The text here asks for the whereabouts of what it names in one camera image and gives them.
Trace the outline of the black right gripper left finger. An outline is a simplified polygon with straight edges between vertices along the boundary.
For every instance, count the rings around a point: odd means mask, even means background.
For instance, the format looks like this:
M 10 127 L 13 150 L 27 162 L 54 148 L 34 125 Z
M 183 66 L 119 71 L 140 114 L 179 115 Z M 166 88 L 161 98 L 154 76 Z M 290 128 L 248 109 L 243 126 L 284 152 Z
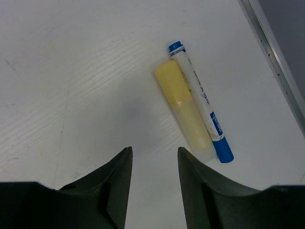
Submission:
M 38 182 L 0 184 L 2 229 L 123 229 L 132 148 L 59 190 Z

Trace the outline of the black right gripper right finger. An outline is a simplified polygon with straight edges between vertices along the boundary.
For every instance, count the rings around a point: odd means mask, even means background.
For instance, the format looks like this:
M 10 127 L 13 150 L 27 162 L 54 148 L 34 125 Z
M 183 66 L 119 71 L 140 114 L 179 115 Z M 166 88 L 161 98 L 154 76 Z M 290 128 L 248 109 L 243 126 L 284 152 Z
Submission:
M 303 229 L 305 187 L 257 190 L 239 184 L 178 148 L 178 170 L 189 229 Z

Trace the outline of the blue capped pen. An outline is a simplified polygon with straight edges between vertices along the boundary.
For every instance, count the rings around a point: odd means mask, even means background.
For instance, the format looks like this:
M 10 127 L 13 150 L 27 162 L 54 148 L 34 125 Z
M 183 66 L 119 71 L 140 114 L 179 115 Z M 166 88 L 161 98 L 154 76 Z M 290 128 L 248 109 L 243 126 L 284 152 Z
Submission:
M 177 62 L 187 82 L 213 146 L 215 147 L 219 161 L 221 163 L 232 162 L 234 160 L 233 153 L 184 45 L 180 41 L 177 41 L 172 43 L 168 49 L 171 58 Z

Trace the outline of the yellow marker with blue cap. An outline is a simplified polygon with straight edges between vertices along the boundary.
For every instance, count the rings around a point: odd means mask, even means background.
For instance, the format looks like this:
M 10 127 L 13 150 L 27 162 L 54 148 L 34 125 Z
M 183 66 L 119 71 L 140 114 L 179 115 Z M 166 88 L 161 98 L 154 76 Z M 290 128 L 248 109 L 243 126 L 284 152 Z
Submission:
M 202 163 L 214 159 L 215 148 L 177 62 L 161 64 L 154 74 L 193 155 Z

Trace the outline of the aluminium table edge rail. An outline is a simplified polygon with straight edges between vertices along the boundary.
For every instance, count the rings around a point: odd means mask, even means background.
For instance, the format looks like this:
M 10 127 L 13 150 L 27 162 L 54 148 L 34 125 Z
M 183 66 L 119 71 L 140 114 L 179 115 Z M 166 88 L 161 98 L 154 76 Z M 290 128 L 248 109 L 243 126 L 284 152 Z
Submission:
M 240 0 L 238 3 L 258 40 L 302 134 L 304 134 L 305 101 L 264 15 L 263 9 L 257 0 Z

